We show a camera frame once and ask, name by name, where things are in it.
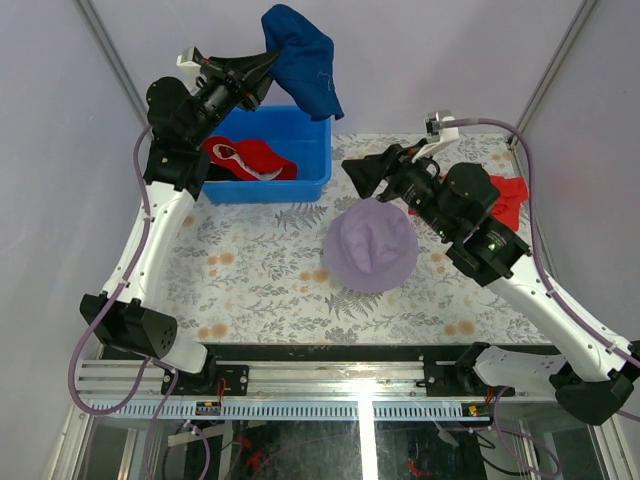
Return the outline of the navy blue hat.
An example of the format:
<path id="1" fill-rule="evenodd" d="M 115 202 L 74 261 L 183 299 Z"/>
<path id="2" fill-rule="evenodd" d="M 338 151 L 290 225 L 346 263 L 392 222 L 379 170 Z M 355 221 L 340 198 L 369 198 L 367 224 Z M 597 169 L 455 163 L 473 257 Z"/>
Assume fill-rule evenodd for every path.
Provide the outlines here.
<path id="1" fill-rule="evenodd" d="M 279 52 L 276 83 L 312 121 L 340 120 L 344 112 L 333 78 L 334 42 L 298 11 L 272 6 L 261 17 L 265 46 Z"/>

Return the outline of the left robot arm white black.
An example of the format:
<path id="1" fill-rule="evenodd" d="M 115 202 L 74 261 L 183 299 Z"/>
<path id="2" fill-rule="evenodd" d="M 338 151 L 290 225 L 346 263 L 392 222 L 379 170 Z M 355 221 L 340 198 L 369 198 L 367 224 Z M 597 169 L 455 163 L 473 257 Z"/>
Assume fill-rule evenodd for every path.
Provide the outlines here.
<path id="1" fill-rule="evenodd" d="M 190 47 L 177 59 L 187 82 L 166 76 L 149 86 L 143 132 L 152 139 L 146 165 L 134 167 L 141 205 L 101 293 L 85 295 L 80 304 L 81 315 L 103 345 L 185 372 L 186 385 L 201 395 L 217 387 L 219 371 L 206 362 L 203 345 L 179 333 L 176 319 L 158 311 L 158 282 L 209 172 L 204 141 L 235 108 L 254 111 L 260 106 L 278 57 L 277 51 L 204 57 Z"/>

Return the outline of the lilac bucket hat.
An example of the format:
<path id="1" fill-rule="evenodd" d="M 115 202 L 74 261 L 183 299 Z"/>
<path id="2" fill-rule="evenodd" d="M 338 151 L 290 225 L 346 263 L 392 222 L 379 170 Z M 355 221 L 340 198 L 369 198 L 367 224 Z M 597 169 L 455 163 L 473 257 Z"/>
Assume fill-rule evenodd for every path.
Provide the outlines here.
<path id="1" fill-rule="evenodd" d="M 408 216 L 391 203 L 360 200 L 329 225 L 323 262 L 355 292 L 378 294 L 402 286 L 416 268 L 419 243 Z"/>

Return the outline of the blue plastic bin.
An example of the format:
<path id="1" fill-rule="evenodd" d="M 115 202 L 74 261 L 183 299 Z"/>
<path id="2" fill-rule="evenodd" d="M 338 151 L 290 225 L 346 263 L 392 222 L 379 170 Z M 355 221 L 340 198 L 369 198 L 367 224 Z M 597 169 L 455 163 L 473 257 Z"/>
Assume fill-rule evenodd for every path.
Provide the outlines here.
<path id="1" fill-rule="evenodd" d="M 215 130 L 232 141 L 262 140 L 296 164 L 293 180 L 209 181 L 202 192 L 213 203 L 315 202 L 332 176 L 331 122 L 313 122 L 296 106 L 234 110 Z"/>

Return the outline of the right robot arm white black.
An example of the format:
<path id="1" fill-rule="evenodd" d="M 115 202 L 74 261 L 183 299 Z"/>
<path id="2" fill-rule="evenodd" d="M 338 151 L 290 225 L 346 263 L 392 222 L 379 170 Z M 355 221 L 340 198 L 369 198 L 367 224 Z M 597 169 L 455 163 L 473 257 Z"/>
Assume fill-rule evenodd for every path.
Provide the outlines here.
<path id="1" fill-rule="evenodd" d="M 552 396 L 588 425 L 621 413 L 639 377 L 639 344 L 572 300 L 533 249 L 491 215 L 499 191 L 481 165 L 458 163 L 442 173 L 426 148 L 394 144 L 342 167 L 363 199 L 384 183 L 379 200 L 406 203 L 448 245 L 457 270 L 523 313 L 558 351 L 543 356 L 476 342 L 455 364 L 458 387 L 472 395 L 507 387 Z"/>

